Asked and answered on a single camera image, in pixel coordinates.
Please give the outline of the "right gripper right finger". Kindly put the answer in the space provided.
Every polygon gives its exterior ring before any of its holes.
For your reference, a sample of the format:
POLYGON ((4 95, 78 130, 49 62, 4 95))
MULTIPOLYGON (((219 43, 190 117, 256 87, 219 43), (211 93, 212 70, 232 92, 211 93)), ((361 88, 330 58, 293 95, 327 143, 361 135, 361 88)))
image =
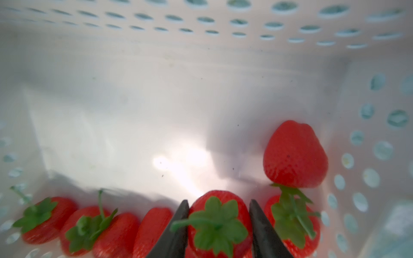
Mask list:
POLYGON ((253 258, 293 258, 256 200, 249 204, 253 258))

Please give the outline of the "white perforated plastic basket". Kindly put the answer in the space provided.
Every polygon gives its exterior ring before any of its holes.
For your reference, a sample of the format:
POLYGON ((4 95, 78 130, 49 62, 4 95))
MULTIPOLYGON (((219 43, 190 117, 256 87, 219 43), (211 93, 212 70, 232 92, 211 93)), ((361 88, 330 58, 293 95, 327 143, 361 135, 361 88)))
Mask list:
POLYGON ((143 218, 228 190, 277 194, 262 158, 286 120, 329 159, 312 258, 413 255, 412 1, 2 1, 1 257, 25 201, 143 218))

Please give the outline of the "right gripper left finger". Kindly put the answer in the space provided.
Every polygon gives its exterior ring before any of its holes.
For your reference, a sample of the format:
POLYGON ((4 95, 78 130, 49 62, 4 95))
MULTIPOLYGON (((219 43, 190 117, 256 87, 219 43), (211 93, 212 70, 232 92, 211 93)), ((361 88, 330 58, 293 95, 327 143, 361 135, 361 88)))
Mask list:
POLYGON ((146 256, 147 258, 185 257, 188 242, 187 227, 185 226, 177 230, 172 230, 172 224, 178 220, 187 219, 188 215, 189 204, 187 200, 183 200, 159 240, 146 256))

